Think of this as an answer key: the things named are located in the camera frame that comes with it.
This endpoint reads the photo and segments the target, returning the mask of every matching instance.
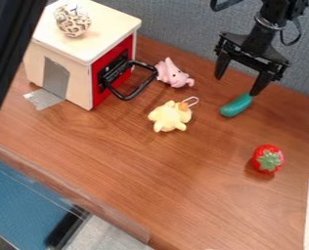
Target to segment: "decorative egg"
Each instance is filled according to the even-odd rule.
[[[92,23],[84,9],[76,4],[66,4],[59,7],[54,16],[59,29],[69,37],[83,34]]]

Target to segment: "red strawberry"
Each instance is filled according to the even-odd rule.
[[[259,146],[253,153],[252,164],[256,170],[272,174],[282,169],[284,155],[276,146]]]

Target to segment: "black handle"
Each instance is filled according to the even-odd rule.
[[[235,4],[241,3],[243,0],[228,0],[224,3],[221,4],[217,4],[217,0],[211,0],[210,1],[210,8],[214,11],[214,12],[220,12],[224,9],[229,8],[230,6],[233,6]]]
[[[143,82],[136,90],[134,90],[131,94],[124,96],[121,93],[119,93],[109,82],[105,82],[105,86],[118,98],[124,101],[130,101],[134,99],[138,94],[140,94],[155,78],[158,76],[158,71],[156,68],[152,65],[149,65],[145,62],[137,62],[137,61],[128,61],[127,62],[127,67],[132,67],[133,65],[140,66],[142,68],[148,69],[152,71],[152,75],[145,81]]]

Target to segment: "black cable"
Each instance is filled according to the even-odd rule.
[[[298,30],[298,36],[293,39],[292,41],[290,42],[286,42],[285,41],[285,36],[284,36],[284,31],[281,30],[280,31],[280,40],[281,42],[285,45],[285,46],[291,46],[291,45],[294,45],[295,43],[297,43],[299,41],[299,39],[301,38],[302,36],[302,26],[301,26],[301,23],[299,22],[298,18],[296,19],[293,19],[292,22],[295,24],[297,30]]]

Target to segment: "blue panel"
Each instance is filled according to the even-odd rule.
[[[46,249],[45,238],[71,204],[0,162],[0,234],[22,250]]]

